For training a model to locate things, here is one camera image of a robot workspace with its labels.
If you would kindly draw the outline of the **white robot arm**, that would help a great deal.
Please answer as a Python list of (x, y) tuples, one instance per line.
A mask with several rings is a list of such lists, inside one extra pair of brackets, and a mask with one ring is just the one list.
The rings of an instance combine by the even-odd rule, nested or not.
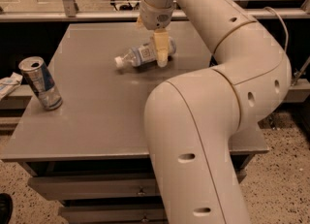
[(140, 19), (161, 61), (175, 5), (217, 63), (162, 82), (146, 101), (144, 130), (169, 224), (251, 224), (229, 140), (283, 101), (290, 60), (233, 0), (141, 0)]

